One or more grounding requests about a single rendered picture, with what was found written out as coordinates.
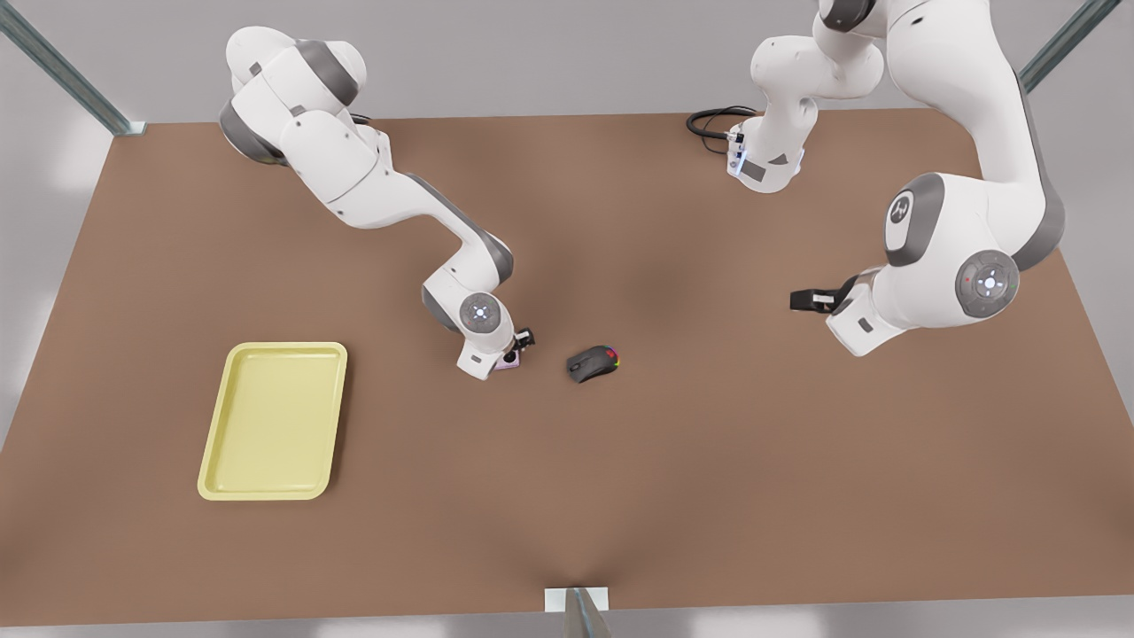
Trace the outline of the black computer mouse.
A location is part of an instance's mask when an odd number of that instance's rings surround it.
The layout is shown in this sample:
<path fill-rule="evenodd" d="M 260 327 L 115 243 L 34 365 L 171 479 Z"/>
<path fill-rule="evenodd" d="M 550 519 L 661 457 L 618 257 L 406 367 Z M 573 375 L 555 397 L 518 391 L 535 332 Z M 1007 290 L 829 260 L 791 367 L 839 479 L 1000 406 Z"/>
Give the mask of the black computer mouse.
<path fill-rule="evenodd" d="M 618 352 L 609 344 L 595 344 L 587 350 L 572 356 L 566 361 L 568 375 L 576 384 L 612 373 L 619 367 Z"/>

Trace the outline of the yellow rectangular tray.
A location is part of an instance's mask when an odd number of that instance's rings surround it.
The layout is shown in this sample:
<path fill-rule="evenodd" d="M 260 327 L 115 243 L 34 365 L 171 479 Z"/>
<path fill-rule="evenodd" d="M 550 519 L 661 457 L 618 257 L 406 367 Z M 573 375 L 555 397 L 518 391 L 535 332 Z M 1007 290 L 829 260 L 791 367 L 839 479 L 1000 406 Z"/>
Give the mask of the yellow rectangular tray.
<path fill-rule="evenodd" d="M 333 465 L 348 354 L 337 342 L 246 342 L 229 351 L 198 469 L 214 502 L 308 501 Z"/>

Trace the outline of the silver frame post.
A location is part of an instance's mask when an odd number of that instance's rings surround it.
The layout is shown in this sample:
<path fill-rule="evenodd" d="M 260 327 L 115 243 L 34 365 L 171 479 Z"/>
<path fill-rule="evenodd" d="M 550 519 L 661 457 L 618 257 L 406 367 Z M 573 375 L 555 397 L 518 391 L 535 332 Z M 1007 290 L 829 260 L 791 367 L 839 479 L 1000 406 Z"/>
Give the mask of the silver frame post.
<path fill-rule="evenodd" d="M 0 0 L 0 33 L 11 40 L 12 44 L 37 63 L 40 69 L 113 136 L 137 136 L 145 133 L 145 121 L 132 121 L 111 104 L 109 97 L 94 88 L 88 78 L 78 73 L 9 0 Z"/>
<path fill-rule="evenodd" d="M 1074 48 L 1081 44 L 1112 12 L 1123 0 L 1084 0 L 1076 12 L 1046 41 L 1018 73 L 1021 88 L 1031 93 Z"/>
<path fill-rule="evenodd" d="M 545 588 L 544 612 L 562 613 L 562 638 L 611 638 L 607 587 Z"/>

